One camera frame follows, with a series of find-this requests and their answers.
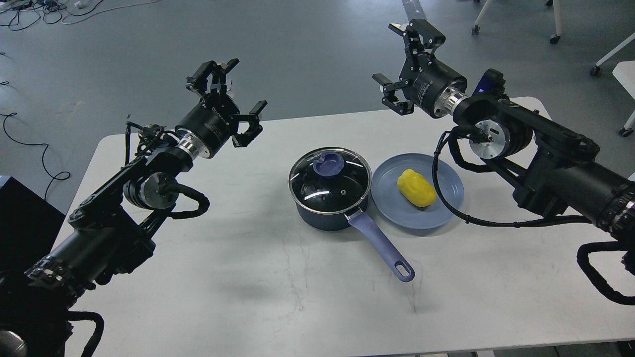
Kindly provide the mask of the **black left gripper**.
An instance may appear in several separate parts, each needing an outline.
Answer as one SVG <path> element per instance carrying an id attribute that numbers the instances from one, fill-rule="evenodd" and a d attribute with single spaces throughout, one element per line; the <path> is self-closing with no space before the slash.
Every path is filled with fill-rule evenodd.
<path id="1" fill-rule="evenodd" d="M 207 61 L 193 75 L 186 77 L 186 89 L 197 94 L 199 102 L 179 122 L 175 131 L 179 136 L 177 147 L 192 159 L 197 156 L 213 158 L 230 137 L 235 148 L 245 148 L 263 132 L 261 112 L 268 101 L 258 101 L 247 115 L 241 115 L 227 93 L 227 74 L 238 63 L 239 59 L 230 59 L 227 63 Z M 248 124 L 242 133 L 239 132 L 241 123 Z"/>

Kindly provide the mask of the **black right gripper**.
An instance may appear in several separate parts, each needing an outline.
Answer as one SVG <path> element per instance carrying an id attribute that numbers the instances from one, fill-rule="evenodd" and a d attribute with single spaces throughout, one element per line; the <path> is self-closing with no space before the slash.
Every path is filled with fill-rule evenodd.
<path id="1" fill-rule="evenodd" d="M 413 81 L 392 82 L 384 74 L 373 74 L 372 79 L 381 86 L 381 102 L 400 116 L 411 115 L 414 104 L 434 119 L 446 116 L 447 109 L 443 104 L 437 104 L 440 95 L 448 87 L 459 91 L 467 88 L 465 76 L 435 57 L 435 51 L 445 43 L 446 36 L 424 19 L 413 19 L 401 25 L 390 23 L 388 29 L 403 38 L 404 67 L 421 67 L 421 71 Z M 396 92 L 406 88 L 410 88 L 410 100 L 399 100 Z"/>

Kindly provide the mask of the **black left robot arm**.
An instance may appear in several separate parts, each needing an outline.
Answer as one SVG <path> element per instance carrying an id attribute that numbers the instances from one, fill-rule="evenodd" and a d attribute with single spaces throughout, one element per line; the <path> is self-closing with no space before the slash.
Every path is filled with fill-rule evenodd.
<path id="1" fill-rule="evenodd" d="M 152 257 L 153 236 L 167 219 L 208 211 L 208 197 L 177 181 L 195 158 L 213 158 L 228 140 L 247 147 L 263 131 L 261 111 L 267 102 L 243 114 L 228 94 L 227 75 L 238 63 L 203 63 L 186 79 L 198 103 L 172 130 L 139 126 L 134 158 L 134 123 L 127 122 L 126 162 L 69 215 L 72 234 L 26 269 L 1 274 L 3 357 L 62 357 L 75 321 L 94 323 L 82 356 L 94 355 L 104 319 L 96 312 L 72 310 L 73 305 L 86 291 L 106 285 L 116 274 L 131 273 Z"/>

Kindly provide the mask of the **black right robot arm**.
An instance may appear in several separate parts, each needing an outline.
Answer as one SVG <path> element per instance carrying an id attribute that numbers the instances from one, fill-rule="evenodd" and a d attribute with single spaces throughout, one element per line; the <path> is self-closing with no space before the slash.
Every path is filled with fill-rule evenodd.
<path id="1" fill-rule="evenodd" d="M 436 145 L 432 182 L 443 205 L 466 223 L 484 227 L 547 227 L 575 222 L 596 226 L 612 241 L 589 242 L 577 251 L 579 267 L 608 300 L 633 305 L 635 298 L 614 290 L 590 264 L 595 252 L 622 251 L 634 272 L 634 183 L 596 162 L 599 145 L 510 100 L 501 72 L 490 68 L 471 95 L 467 79 L 435 55 L 446 37 L 424 19 L 388 28 L 404 41 L 405 61 L 398 81 L 374 74 L 382 103 L 399 115 L 415 108 L 438 119 L 451 115 L 455 127 Z M 517 205 L 539 215 L 524 222 L 492 222 L 466 215 L 443 196 L 439 156 L 445 146 L 454 162 L 475 173 L 499 174 L 514 187 Z"/>

